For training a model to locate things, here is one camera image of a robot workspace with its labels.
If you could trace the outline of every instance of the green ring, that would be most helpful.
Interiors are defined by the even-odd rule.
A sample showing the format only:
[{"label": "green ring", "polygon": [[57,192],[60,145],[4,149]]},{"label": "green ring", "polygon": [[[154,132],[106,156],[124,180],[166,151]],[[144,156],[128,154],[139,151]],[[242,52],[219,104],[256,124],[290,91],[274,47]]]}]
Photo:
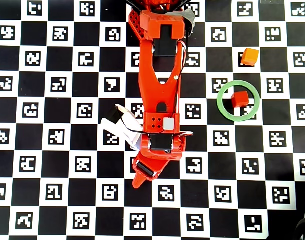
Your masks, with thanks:
[{"label": "green ring", "polygon": [[[223,103],[223,97],[224,97],[224,93],[233,86],[242,86],[247,88],[253,95],[254,97],[254,107],[252,108],[252,110],[250,111],[250,113],[248,113],[245,116],[235,116],[230,114],[226,108],[224,107],[224,103]],[[242,122],[242,121],[246,121],[251,119],[253,116],[255,116],[255,114],[258,112],[259,106],[260,106],[260,95],[257,91],[257,89],[251,85],[249,82],[246,81],[241,81],[241,80],[234,80],[234,81],[230,81],[228,83],[226,83],[219,91],[218,93],[218,98],[217,98],[217,106],[218,109],[220,111],[220,113],[227,118],[228,120],[234,121],[234,122]]]}]

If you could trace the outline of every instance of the checkerboard mat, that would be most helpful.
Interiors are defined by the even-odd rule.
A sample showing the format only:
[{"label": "checkerboard mat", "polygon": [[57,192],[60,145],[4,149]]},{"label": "checkerboard mat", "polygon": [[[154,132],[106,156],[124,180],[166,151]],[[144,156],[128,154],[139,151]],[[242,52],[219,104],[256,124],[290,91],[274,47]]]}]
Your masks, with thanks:
[{"label": "checkerboard mat", "polygon": [[[0,0],[0,240],[289,239],[305,210],[305,0],[192,0],[187,152],[132,187],[137,152],[100,122],[143,123],[140,48],[119,0]],[[255,67],[241,64],[260,50]],[[171,61],[154,62],[162,82]],[[231,122],[221,87],[254,85]],[[232,87],[224,95],[232,108]]]}]

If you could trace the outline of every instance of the checkerboard pattern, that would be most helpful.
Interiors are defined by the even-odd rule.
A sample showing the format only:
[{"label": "checkerboard pattern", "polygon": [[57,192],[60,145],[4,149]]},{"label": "checkerboard pattern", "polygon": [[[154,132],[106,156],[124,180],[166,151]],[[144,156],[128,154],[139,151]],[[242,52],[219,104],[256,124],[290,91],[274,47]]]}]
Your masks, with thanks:
[{"label": "checkerboard pattern", "polygon": [[[290,239],[305,209],[305,0],[192,0],[182,74],[187,152],[132,187],[137,152],[104,130],[143,123],[139,41],[119,0],[0,0],[0,240]],[[241,64],[260,50],[255,67]],[[165,80],[171,61],[156,61]],[[233,80],[258,113],[218,111]],[[254,99],[244,108],[249,113]]]}]

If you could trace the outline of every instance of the orange cube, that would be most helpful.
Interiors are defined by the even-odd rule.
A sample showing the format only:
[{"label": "orange cube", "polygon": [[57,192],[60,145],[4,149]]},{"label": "orange cube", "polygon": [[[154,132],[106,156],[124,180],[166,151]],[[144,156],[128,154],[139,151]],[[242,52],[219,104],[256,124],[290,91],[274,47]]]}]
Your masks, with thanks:
[{"label": "orange cube", "polygon": [[241,63],[255,66],[258,61],[259,50],[247,48],[246,51],[243,52]]}]

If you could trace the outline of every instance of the red cube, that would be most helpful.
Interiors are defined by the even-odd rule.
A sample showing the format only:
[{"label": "red cube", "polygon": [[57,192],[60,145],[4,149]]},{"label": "red cube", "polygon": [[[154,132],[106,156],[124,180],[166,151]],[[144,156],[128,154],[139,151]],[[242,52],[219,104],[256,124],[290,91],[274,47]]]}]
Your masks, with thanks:
[{"label": "red cube", "polygon": [[231,97],[232,105],[234,108],[246,107],[249,104],[249,97],[247,91],[235,92]]}]

